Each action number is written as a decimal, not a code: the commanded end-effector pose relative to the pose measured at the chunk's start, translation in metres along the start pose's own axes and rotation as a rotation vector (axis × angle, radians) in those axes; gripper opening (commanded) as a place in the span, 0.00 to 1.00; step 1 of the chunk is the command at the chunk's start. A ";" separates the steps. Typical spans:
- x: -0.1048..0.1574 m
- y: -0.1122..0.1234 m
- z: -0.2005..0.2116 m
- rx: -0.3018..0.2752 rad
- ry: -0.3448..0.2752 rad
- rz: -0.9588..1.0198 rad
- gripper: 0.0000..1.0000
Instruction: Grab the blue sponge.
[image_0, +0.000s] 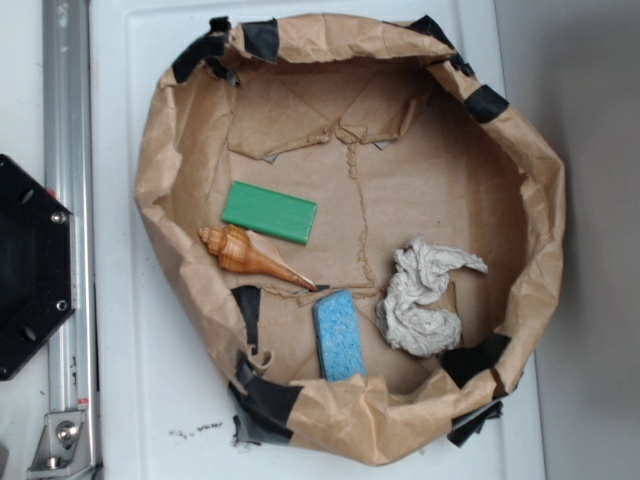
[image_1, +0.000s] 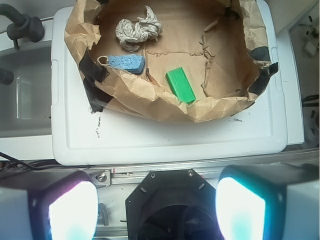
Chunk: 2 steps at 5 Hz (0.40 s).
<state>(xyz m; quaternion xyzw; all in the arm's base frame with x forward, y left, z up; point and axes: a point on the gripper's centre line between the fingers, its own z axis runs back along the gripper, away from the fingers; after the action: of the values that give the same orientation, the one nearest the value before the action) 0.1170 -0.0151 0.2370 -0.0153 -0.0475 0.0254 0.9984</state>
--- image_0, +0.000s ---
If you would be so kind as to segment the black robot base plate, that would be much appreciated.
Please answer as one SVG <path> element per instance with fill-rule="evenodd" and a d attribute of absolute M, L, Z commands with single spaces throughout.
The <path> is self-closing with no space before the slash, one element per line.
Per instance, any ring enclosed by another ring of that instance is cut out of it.
<path fill-rule="evenodd" d="M 75 311 L 73 214 L 1 156 L 1 379 L 9 381 Z"/>

